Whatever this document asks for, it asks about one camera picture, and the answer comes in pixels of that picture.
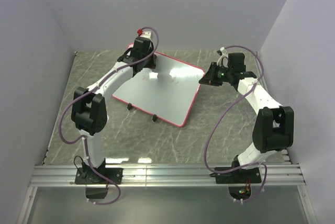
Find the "red framed whiteboard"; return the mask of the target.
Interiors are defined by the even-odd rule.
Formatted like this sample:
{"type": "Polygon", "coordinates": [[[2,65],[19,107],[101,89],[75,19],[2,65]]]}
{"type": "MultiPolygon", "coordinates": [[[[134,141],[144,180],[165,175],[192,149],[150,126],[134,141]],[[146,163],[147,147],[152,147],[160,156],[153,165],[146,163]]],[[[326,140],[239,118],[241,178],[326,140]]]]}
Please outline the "red framed whiteboard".
{"type": "Polygon", "coordinates": [[[113,98],[174,126],[185,125],[205,71],[155,52],[155,69],[143,69],[113,93],[113,98]]]}

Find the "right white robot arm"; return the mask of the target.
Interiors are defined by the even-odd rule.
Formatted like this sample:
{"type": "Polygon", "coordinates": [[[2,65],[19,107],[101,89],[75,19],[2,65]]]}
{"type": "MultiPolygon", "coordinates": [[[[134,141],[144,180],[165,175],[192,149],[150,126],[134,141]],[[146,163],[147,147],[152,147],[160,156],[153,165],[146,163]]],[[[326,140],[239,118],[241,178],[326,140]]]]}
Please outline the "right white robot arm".
{"type": "Polygon", "coordinates": [[[249,177],[250,169],[263,165],[269,156],[292,146],[294,111],[290,106],[282,106],[273,99],[259,84],[259,77],[246,70],[243,53],[222,54],[220,58],[227,58],[227,65],[223,65],[221,60],[212,62],[199,83],[210,86],[230,84],[251,105],[256,113],[256,121],[252,143],[236,156],[232,167],[227,170],[218,167],[209,170],[216,176],[231,174],[235,181],[243,182],[249,177]]]}

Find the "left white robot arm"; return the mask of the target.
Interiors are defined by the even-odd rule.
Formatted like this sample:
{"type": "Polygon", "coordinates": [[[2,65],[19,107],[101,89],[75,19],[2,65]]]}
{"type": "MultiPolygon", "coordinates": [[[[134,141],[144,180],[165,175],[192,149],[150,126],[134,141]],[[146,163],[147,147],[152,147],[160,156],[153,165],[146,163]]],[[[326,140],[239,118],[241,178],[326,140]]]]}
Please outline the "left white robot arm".
{"type": "Polygon", "coordinates": [[[108,120],[106,100],[123,83],[145,68],[155,68],[156,56],[151,39],[135,38],[133,46],[117,59],[115,65],[96,83],[87,88],[78,87],[74,93],[71,120],[80,133],[84,147],[84,163],[90,167],[87,177],[93,183],[100,183],[106,177],[101,167],[105,158],[102,154],[102,130],[108,120]]]}

